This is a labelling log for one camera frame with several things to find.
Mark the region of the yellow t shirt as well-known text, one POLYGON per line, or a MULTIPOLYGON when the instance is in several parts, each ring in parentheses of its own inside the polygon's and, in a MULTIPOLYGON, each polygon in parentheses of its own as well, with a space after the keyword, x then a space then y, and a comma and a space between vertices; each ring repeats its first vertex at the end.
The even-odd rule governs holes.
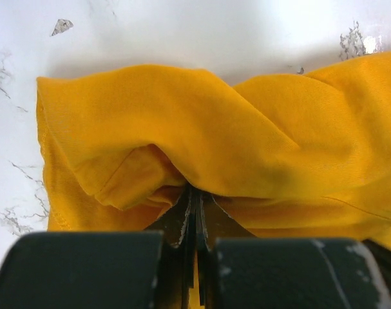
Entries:
POLYGON ((192 186, 253 238, 213 248, 210 305, 196 253, 188 308, 391 308, 391 51, 230 86, 140 65, 37 79, 52 239, 97 241, 115 301, 154 308, 162 233, 192 186))

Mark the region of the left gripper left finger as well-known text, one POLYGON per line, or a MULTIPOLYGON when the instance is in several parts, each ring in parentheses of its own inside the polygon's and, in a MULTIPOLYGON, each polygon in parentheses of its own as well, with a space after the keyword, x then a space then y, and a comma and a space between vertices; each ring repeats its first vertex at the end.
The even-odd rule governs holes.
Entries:
POLYGON ((187 185, 177 202, 146 231, 162 233, 162 251, 157 268, 154 308, 188 308, 194 287, 195 211, 193 188, 187 185))

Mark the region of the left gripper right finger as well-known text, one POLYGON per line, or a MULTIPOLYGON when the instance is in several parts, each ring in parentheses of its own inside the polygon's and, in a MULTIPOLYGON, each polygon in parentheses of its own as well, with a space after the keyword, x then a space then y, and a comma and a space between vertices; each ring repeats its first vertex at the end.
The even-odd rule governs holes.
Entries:
POLYGON ((213 248, 221 238, 253 238, 226 213, 209 192, 195 191, 196 253, 198 263, 198 290, 201 305, 211 304, 213 287, 213 248))

